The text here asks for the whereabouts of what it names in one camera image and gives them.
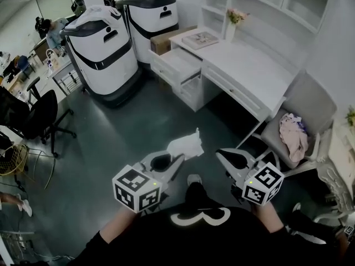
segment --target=wire chair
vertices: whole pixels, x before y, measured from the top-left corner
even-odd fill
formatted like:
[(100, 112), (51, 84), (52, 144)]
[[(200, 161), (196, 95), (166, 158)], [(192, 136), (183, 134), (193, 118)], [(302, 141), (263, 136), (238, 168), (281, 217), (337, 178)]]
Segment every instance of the wire chair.
[[(6, 158), (6, 152), (11, 152), (12, 150), (13, 150), (13, 152), (11, 154), (11, 157)], [(32, 153), (32, 152), (30, 152), (31, 150), (32, 151), (39, 151), (39, 154)], [(26, 162), (27, 162), (27, 158), (28, 158), (29, 154), (37, 156), (37, 159), (36, 159), (36, 161), (34, 163), (34, 167), (33, 167), (33, 179), (30, 178), (25, 172), (23, 172), (27, 168)], [(0, 156), (0, 176), (6, 176), (6, 175), (10, 175), (10, 174), (17, 175), (19, 173), (23, 173), (31, 181), (35, 182), (34, 179), (35, 179), (36, 164), (37, 164), (37, 161), (40, 156), (53, 158), (52, 171), (50, 173), (47, 184), (44, 187), (44, 189), (46, 189), (48, 187), (50, 180), (52, 179), (52, 175), (53, 175), (54, 167), (55, 167), (55, 158), (53, 156), (46, 155), (45, 152), (42, 150), (31, 149), (24, 144), (13, 145), (13, 146), (7, 148), (1, 154), (1, 156)]]

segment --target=cardboard box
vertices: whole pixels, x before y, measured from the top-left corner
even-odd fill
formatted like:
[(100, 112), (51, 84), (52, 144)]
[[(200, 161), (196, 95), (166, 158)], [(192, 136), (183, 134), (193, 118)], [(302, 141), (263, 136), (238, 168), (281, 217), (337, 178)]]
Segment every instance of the cardboard box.
[(175, 35), (178, 35), (180, 33), (188, 32), (189, 30), (193, 30), (196, 28), (197, 26), (193, 26), (185, 29), (178, 29), (173, 32), (164, 33), (151, 38), (150, 39), (151, 51), (155, 52), (157, 55), (163, 55), (164, 53), (171, 51), (171, 44), (169, 38), (174, 37)]

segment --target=black handle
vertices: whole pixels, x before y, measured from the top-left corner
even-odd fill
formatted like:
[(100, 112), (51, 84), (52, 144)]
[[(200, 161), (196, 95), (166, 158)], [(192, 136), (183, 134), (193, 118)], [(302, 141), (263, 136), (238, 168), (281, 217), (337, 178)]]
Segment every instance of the black handle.
[(110, 32), (109, 34), (104, 36), (104, 43), (108, 42), (110, 39), (114, 38), (116, 35), (118, 35), (117, 30), (113, 30), (112, 32)]
[(162, 12), (160, 14), (160, 19), (165, 18), (167, 16), (171, 16), (171, 15), (172, 15), (171, 11)]

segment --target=book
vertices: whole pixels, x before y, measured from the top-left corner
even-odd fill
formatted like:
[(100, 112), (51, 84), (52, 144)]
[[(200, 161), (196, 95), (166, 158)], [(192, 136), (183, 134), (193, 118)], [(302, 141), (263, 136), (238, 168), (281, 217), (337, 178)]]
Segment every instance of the book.
[(200, 48), (218, 43), (219, 39), (208, 32), (202, 32), (185, 37), (182, 39), (182, 42), (192, 49), (198, 50)]

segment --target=pink clothing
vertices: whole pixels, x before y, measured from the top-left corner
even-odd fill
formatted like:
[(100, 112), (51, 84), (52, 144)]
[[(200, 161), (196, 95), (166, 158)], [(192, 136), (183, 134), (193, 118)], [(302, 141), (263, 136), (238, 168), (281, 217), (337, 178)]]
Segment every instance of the pink clothing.
[(280, 120), (280, 138), (290, 151), (290, 159), (299, 162), (308, 150), (307, 134), (300, 125), (301, 117), (285, 114)]

